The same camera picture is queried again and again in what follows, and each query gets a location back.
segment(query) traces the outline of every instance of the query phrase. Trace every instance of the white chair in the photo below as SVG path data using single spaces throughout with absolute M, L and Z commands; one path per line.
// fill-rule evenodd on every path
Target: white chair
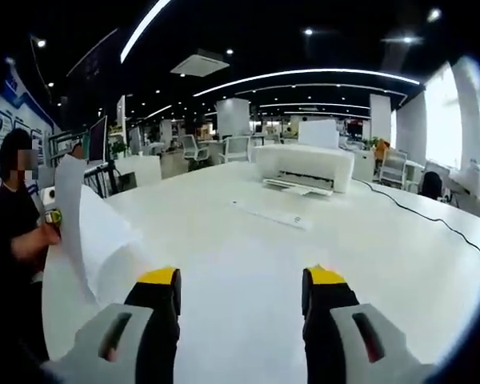
M 236 136 L 226 139 L 224 154 L 218 154 L 220 159 L 226 162 L 248 162 L 250 148 L 250 136 Z
M 398 150 L 387 150 L 378 176 L 380 183 L 405 188 L 406 160 L 407 154 Z
M 207 160 L 210 156 L 208 147 L 199 148 L 195 137 L 192 134 L 182 136 L 183 158 L 185 160 L 194 160 L 201 162 Z

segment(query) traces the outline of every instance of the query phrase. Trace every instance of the black cable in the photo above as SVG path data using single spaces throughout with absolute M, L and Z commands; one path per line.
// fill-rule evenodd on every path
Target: black cable
M 398 207 L 402 208 L 403 210 L 408 210 L 409 212 L 412 212 L 413 214 L 417 214 L 418 216 L 421 216 L 422 218 L 425 218 L 431 222 L 442 222 L 446 228 L 448 228 L 449 230 L 451 230 L 452 232 L 454 232 L 455 234 L 458 234 L 459 236 L 461 236 L 464 241 L 466 243 L 468 243 L 470 246 L 472 246 L 473 248 L 475 248 L 479 253 L 480 253 L 480 248 L 470 242 L 467 237 L 460 231 L 458 230 L 455 230 L 454 228 L 452 228 L 447 222 L 445 222 L 442 218 L 429 218 L 428 216 L 425 216 L 424 214 L 420 214 L 419 212 L 417 212 L 416 210 L 412 210 L 411 208 L 407 207 L 407 206 L 403 206 L 402 204 L 400 204 L 399 202 L 397 202 L 393 196 L 387 194 L 386 192 L 382 192 L 381 190 L 376 190 L 375 188 L 372 187 L 371 184 L 369 184 L 368 182 L 364 182 L 363 180 L 357 180 L 356 178 L 354 178 L 353 180 L 355 180 L 356 182 L 360 182 L 366 186 L 368 186 L 373 192 L 375 192 L 376 194 L 382 194 L 384 196 L 386 196 L 387 198 L 391 199 Z

